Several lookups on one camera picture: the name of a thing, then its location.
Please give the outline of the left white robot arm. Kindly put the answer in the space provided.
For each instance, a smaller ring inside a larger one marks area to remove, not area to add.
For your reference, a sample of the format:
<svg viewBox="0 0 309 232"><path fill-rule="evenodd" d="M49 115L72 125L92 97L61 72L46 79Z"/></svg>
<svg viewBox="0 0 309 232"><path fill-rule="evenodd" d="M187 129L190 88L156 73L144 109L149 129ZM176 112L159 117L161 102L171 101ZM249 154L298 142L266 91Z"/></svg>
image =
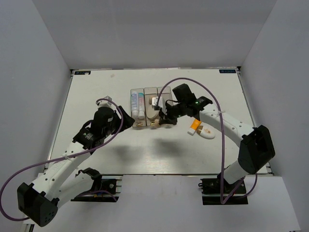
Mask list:
<svg viewBox="0 0 309 232"><path fill-rule="evenodd" d="M93 148L102 145L109 135L122 132L135 120L119 107L122 116L107 104L98 108L94 118L86 122L73 137L63 154L64 160L55 161L29 185L22 183L17 189L18 208L40 227L55 217L58 209L80 194L96 193L102 187L99 171L86 168L79 170L69 182L68 177L93 154Z"/></svg>

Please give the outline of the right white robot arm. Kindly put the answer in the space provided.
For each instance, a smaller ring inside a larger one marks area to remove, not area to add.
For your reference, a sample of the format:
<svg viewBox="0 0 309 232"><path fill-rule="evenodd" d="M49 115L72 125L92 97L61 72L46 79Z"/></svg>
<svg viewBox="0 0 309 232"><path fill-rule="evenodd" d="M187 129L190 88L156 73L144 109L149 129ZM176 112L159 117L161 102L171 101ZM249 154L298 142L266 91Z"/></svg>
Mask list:
<svg viewBox="0 0 309 232"><path fill-rule="evenodd" d="M197 98L187 84L173 89L177 99L175 105L162 96L153 101L159 110L159 124L177 124L182 116L193 117L224 133L239 148L238 158L222 172L218 188L225 193L235 188L241 178L257 173L274 156L275 149L267 127L245 124L228 113L219 110L212 100L202 96Z"/></svg>

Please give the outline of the white tube pink blue print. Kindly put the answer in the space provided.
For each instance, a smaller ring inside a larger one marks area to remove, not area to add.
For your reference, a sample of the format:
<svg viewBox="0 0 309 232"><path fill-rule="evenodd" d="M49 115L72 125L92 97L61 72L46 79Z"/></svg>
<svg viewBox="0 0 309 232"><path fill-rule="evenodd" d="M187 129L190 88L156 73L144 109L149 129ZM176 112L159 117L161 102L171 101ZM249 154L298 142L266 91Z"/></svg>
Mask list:
<svg viewBox="0 0 309 232"><path fill-rule="evenodd" d="M138 93L138 101L139 101L138 119L144 119L145 118L145 100L144 100L144 94L141 92Z"/></svg>

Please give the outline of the round cream powder puff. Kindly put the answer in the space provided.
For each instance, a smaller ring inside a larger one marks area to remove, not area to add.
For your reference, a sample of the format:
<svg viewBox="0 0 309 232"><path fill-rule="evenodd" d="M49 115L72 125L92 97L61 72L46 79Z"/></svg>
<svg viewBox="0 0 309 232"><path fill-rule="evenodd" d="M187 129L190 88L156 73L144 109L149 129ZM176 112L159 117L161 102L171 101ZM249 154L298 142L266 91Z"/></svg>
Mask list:
<svg viewBox="0 0 309 232"><path fill-rule="evenodd" d="M146 114L149 120L156 119L159 116L159 111L155 110L155 107L152 105L148 105L146 107Z"/></svg>

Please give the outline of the white tube blue logo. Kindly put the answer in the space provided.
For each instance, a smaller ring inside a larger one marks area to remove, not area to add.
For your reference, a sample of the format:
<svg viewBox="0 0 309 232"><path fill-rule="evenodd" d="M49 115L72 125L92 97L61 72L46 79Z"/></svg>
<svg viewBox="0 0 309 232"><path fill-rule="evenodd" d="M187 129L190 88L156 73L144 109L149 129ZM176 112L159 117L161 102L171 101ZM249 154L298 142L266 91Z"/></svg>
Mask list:
<svg viewBox="0 0 309 232"><path fill-rule="evenodd" d="M132 117L134 119L138 118L139 116L139 96L138 92L133 91L131 93L131 112L132 112Z"/></svg>

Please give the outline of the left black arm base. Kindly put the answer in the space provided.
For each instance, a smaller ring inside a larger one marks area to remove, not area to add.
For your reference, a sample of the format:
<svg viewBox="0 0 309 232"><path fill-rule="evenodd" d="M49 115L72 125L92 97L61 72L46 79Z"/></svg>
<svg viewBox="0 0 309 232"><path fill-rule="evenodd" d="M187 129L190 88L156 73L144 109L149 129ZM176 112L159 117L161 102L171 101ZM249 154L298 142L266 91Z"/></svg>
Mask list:
<svg viewBox="0 0 309 232"><path fill-rule="evenodd" d="M72 202L115 203L122 189L122 176L104 175L100 185L96 184L90 190L82 192L72 199Z"/></svg>

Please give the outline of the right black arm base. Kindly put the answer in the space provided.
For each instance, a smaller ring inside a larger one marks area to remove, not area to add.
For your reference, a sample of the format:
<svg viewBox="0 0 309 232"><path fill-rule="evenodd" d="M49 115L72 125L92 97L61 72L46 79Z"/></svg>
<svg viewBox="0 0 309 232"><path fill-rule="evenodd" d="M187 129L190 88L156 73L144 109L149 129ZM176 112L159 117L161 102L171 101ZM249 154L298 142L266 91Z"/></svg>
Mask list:
<svg viewBox="0 0 309 232"><path fill-rule="evenodd" d="M202 203L203 205L221 205L221 183L220 178L202 178L198 187L202 193ZM230 198L227 200L225 205L247 205L248 199L244 195L247 193L244 180L241 181L238 186L238 182L234 184L228 184L224 181L223 185L223 197L227 197L235 187L238 187Z"/></svg>

